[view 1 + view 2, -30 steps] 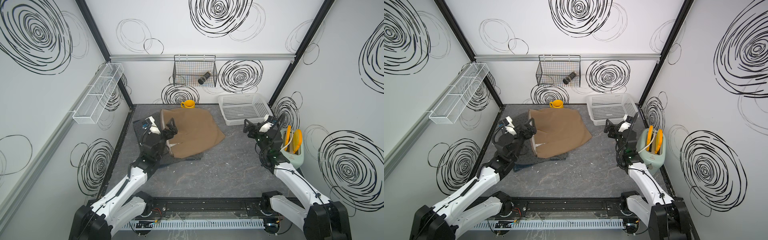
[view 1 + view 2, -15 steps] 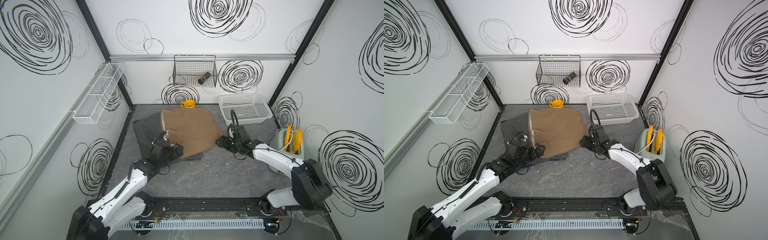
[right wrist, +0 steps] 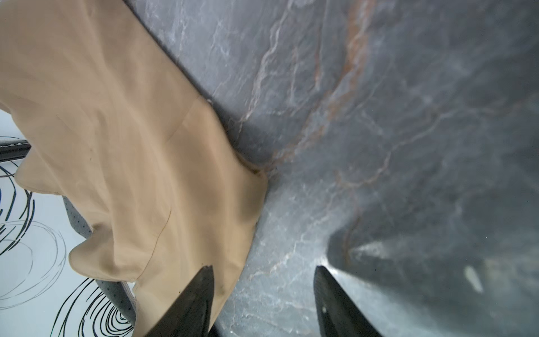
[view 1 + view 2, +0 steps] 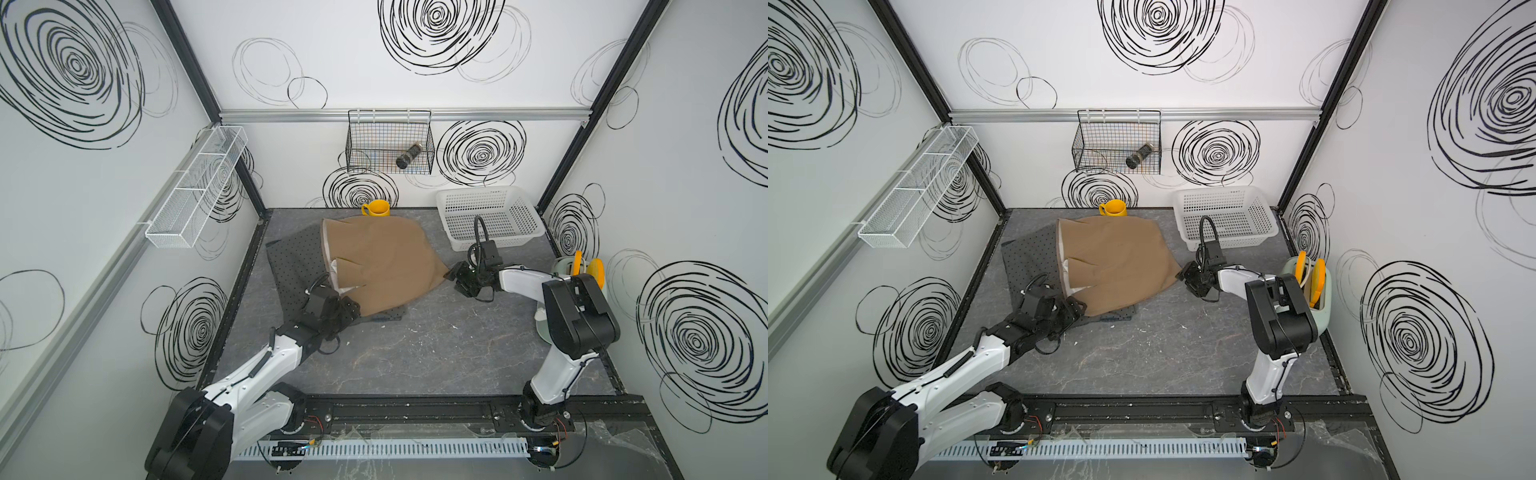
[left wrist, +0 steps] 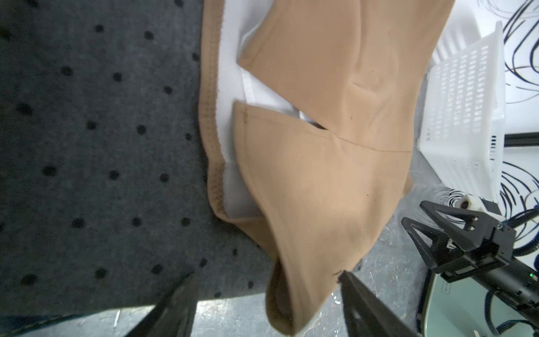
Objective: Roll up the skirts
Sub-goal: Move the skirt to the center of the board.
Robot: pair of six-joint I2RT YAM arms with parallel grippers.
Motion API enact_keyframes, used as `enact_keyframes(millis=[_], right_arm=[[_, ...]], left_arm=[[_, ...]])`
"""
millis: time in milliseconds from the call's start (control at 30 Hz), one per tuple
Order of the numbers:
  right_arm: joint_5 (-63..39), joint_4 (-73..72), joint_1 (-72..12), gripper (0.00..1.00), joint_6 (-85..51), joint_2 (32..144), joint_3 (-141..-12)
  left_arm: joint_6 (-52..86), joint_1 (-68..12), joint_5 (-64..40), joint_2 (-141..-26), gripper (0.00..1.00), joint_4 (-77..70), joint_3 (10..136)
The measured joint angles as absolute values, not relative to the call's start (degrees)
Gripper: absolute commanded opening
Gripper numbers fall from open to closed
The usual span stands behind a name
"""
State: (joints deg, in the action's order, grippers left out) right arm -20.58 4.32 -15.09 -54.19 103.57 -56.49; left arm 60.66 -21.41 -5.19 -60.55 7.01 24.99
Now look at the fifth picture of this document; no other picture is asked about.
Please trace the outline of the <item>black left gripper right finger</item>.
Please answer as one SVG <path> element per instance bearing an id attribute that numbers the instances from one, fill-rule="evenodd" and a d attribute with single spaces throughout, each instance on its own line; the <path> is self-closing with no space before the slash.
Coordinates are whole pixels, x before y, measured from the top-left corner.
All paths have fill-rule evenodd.
<path id="1" fill-rule="evenodd" d="M 342 271 L 342 308 L 348 336 L 416 337 L 353 273 Z"/>

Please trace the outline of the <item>tan brown skirt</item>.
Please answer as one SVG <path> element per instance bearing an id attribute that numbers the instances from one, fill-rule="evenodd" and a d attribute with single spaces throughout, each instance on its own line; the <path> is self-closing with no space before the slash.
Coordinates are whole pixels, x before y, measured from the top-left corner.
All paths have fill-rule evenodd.
<path id="1" fill-rule="evenodd" d="M 275 260 L 293 336 L 412 186 L 414 115 L 452 1 L 205 1 L 199 127 L 215 215 Z"/>

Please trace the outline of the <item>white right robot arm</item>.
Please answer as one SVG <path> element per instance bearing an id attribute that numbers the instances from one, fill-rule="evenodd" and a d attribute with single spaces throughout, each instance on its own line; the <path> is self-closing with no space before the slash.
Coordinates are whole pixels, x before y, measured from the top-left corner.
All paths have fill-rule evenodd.
<path id="1" fill-rule="evenodd" d="M 448 283 L 471 278 L 487 290 L 484 317 L 488 329 L 500 336 L 516 320 L 495 326 L 491 318 L 498 297 L 522 316 L 522 323 L 538 333 L 538 272 L 520 260 L 526 250 L 538 250 L 538 241 L 516 249 L 516 232 L 495 213 L 456 208 L 423 201 L 420 208 L 435 223 L 430 227 L 404 217 L 401 224 L 413 240 L 425 265 Z"/>

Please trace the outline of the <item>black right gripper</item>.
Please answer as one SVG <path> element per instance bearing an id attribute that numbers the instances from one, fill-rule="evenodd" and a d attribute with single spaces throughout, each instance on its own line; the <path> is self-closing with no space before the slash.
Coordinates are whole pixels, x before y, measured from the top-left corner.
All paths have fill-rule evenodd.
<path id="1" fill-rule="evenodd" d="M 425 265 L 447 282 L 484 275 L 511 262 L 516 231 L 497 217 L 429 201 L 420 208 L 445 233 L 407 217 L 401 224 Z"/>

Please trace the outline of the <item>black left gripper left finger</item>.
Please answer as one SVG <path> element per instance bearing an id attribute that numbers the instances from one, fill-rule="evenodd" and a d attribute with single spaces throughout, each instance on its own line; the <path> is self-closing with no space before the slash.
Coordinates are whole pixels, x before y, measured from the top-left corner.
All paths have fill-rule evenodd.
<path id="1" fill-rule="evenodd" d="M 126 337 L 191 336 L 199 299 L 198 280 L 186 275 Z"/>

